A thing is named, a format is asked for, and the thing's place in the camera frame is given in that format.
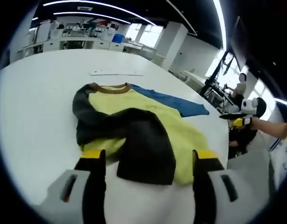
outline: hand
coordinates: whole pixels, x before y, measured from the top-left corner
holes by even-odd
[[[238,142],[236,142],[236,141],[230,141],[230,142],[229,142],[229,146],[230,146],[230,147],[238,147]]]

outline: blue fabric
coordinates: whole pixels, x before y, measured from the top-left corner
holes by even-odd
[[[130,84],[131,88],[144,96],[156,100],[157,102],[178,110],[182,117],[197,115],[209,115],[203,104],[196,104],[184,99],[165,95],[154,90],[146,90],[137,85]]]

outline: brown collar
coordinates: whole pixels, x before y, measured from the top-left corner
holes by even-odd
[[[121,94],[121,93],[126,93],[128,92],[131,87],[129,85],[129,83],[125,83],[125,84],[122,84],[122,85],[112,85],[112,86],[109,86],[109,87],[113,87],[113,88],[118,88],[119,90],[107,90],[107,89],[104,89],[103,86],[99,86],[98,84],[96,83],[91,83],[89,84],[89,86],[93,89],[93,90],[96,90],[98,92],[102,92],[102,93],[108,93],[108,94]]]

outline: ceiling light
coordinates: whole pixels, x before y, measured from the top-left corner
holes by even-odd
[[[224,19],[223,19],[223,14],[222,14],[222,7],[220,5],[219,0],[213,0],[216,11],[217,11],[217,15],[218,15],[218,19],[219,19],[219,23],[220,23],[220,30],[222,32],[222,47],[223,50],[227,50],[227,34],[226,34],[226,27],[224,25]]]
[[[166,0],[168,4],[170,4],[176,11],[177,13],[179,13],[179,15],[185,20],[185,22],[187,23],[187,25],[192,29],[192,31],[194,32],[194,36],[197,36],[198,34],[196,33],[196,31],[194,30],[194,28],[191,26],[191,24],[189,23],[189,21],[185,18],[185,16],[182,14],[182,12],[180,12],[180,10],[178,10],[177,7],[175,7],[174,4],[172,4],[169,0]]]
[[[285,101],[285,100],[277,99],[277,98],[274,98],[274,100],[277,101],[277,102],[279,102],[279,103],[282,103],[282,104],[287,105],[287,101]]]
[[[101,15],[101,14],[96,14],[96,13],[84,13],[84,12],[62,12],[62,13],[53,13],[54,15],[62,15],[62,14],[86,14],[86,15],[96,15],[96,16],[101,16],[101,17],[106,17],[106,18],[110,18],[113,20],[118,20],[121,22],[125,22],[127,24],[131,24],[131,22],[127,22],[125,20],[121,20],[112,16],[108,16],[108,15]]]
[[[121,10],[121,11],[124,11],[126,13],[129,13],[129,14],[132,14],[142,20],[145,20],[147,21],[148,23],[152,24],[153,26],[156,26],[155,23],[151,22],[150,20],[147,20],[146,18],[136,14],[136,13],[133,13],[133,12],[130,12],[126,9],[123,9],[123,8],[120,8],[120,7],[117,7],[117,6],[113,6],[113,5],[110,5],[110,4],[105,4],[105,3],[101,3],[101,2],[96,2],[96,1],[85,1],[85,0],[63,0],[63,1],[54,1],[54,2],[50,2],[50,3],[46,3],[46,4],[43,4],[43,6],[50,6],[50,5],[54,5],[54,4],[60,4],[60,3],[68,3],[68,2],[82,2],[82,3],[90,3],[90,4],[96,4],[96,5],[101,5],[101,6],[107,6],[107,7],[111,7],[111,8],[115,8],[115,9],[118,9],[118,10]]]

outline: drawer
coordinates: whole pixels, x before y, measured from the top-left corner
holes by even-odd
[[[109,50],[123,52],[123,49],[124,49],[124,45],[120,43],[110,43],[109,45]]]
[[[59,50],[60,42],[59,41],[47,41],[43,44],[43,52],[52,51],[52,50]]]
[[[94,41],[93,42],[93,49],[108,49],[109,43],[107,42],[100,42],[100,41]]]

